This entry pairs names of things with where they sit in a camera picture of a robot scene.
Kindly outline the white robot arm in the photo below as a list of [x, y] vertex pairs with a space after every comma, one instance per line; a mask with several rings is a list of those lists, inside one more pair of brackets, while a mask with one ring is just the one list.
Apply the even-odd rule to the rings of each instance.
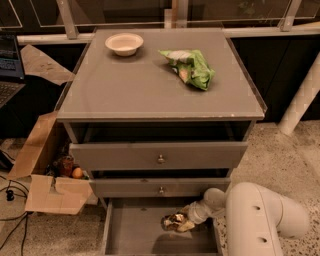
[[243, 182], [225, 193], [217, 188], [178, 214], [179, 232], [209, 218], [226, 217], [229, 256], [284, 256], [281, 237], [299, 239], [309, 229], [309, 215], [294, 200], [255, 183]]

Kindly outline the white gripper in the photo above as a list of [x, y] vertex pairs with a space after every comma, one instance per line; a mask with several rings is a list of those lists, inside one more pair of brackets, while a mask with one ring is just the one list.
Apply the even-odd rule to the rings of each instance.
[[184, 206], [179, 210], [179, 213], [188, 215], [189, 220], [179, 222], [176, 228], [177, 232], [187, 232], [193, 229], [195, 224], [201, 224], [212, 217], [212, 210], [203, 200]]

